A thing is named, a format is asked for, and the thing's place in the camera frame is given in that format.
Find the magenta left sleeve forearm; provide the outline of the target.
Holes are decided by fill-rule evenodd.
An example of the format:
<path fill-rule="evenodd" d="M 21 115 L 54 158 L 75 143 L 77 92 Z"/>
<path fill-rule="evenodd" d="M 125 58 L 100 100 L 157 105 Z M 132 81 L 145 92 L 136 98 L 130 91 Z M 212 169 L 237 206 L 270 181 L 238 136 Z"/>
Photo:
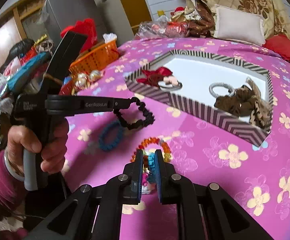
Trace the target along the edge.
<path fill-rule="evenodd" d="M 6 167 L 5 152 L 0 152 L 0 220 L 14 211 L 26 196 L 24 183 Z"/>

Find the person's left hand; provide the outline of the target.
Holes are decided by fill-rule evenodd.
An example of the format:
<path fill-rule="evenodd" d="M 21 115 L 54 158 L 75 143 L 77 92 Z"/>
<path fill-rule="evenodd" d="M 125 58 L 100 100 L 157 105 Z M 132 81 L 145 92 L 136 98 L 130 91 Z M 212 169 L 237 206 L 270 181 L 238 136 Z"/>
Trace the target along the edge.
<path fill-rule="evenodd" d="M 57 122 L 53 130 L 52 140 L 42 146 L 37 136 L 25 126 L 12 126 L 7 137 L 7 154 L 13 168 L 19 175 L 24 174 L 23 151 L 40 153 L 42 156 L 41 169 L 49 174 L 60 172 L 65 163 L 67 152 L 69 123 L 66 119 Z"/>

